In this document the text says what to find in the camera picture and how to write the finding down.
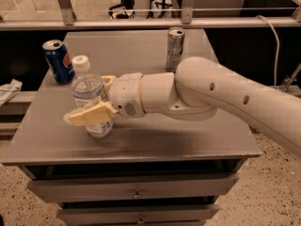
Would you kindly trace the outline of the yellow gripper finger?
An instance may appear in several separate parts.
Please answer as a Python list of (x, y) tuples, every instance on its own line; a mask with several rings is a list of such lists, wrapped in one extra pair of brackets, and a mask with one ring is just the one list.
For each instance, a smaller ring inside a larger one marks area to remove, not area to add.
[(114, 81), (116, 80), (116, 76), (115, 75), (104, 75), (103, 76), (103, 82), (108, 86), (110, 87)]
[(117, 113), (110, 102), (98, 102), (74, 109), (65, 114), (63, 120), (72, 126), (87, 126), (111, 121)]

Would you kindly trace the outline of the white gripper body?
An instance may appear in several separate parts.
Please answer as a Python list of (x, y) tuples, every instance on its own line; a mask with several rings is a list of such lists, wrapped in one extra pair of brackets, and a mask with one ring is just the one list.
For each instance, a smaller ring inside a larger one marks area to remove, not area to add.
[(115, 79), (108, 97), (122, 118), (140, 118), (145, 115), (141, 104), (142, 73), (127, 73)]

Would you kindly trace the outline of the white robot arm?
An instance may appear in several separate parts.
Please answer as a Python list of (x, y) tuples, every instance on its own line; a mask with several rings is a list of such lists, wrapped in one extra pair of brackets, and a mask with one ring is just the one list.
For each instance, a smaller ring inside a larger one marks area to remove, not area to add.
[(160, 113), (184, 121), (207, 120), (220, 108), (301, 156), (301, 99), (241, 76), (210, 59), (191, 56), (174, 73), (103, 77), (108, 100), (64, 115), (73, 126)]

